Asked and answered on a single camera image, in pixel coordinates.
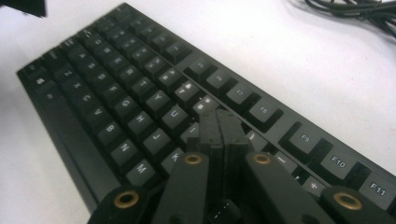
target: brass insert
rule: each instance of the brass insert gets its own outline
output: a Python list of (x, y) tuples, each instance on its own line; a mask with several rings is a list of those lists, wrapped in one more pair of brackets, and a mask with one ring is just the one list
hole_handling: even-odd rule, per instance
[(139, 201), (139, 195), (134, 190), (127, 190), (117, 195), (114, 205), (124, 209), (134, 206)]
[(267, 164), (271, 162), (271, 159), (265, 155), (255, 155), (254, 161), (260, 164)]
[(336, 202), (349, 210), (361, 210), (363, 207), (361, 201), (350, 194), (338, 192), (333, 197)]
[(202, 161), (202, 158), (201, 158), (200, 156), (198, 156), (198, 155), (189, 155), (189, 156), (186, 157), (184, 160), (185, 160), (186, 163), (188, 163), (188, 164), (195, 165), (195, 164), (200, 163), (200, 162)]

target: black keyboard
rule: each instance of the black keyboard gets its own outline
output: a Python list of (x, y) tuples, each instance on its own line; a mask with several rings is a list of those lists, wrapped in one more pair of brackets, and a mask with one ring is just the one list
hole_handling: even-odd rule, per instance
[(18, 76), (91, 211), (121, 185), (162, 185), (222, 108), (314, 197), (347, 186), (396, 217), (394, 175), (127, 4)]

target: white desk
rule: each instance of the white desk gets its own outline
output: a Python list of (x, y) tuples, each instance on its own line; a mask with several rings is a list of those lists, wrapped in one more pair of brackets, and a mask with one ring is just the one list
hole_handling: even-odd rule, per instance
[[(121, 1), (47, 2), (0, 8), (0, 223), (89, 218), (15, 73)], [(128, 2), (396, 175), (395, 40), (293, 0)]]

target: black cable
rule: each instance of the black cable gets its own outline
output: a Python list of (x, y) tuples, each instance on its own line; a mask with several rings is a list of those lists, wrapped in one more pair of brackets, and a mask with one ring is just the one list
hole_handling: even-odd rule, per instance
[(388, 35), (396, 38), (396, 1), (383, 3), (382, 0), (305, 0), (312, 8), (331, 13), (340, 18), (367, 20)]

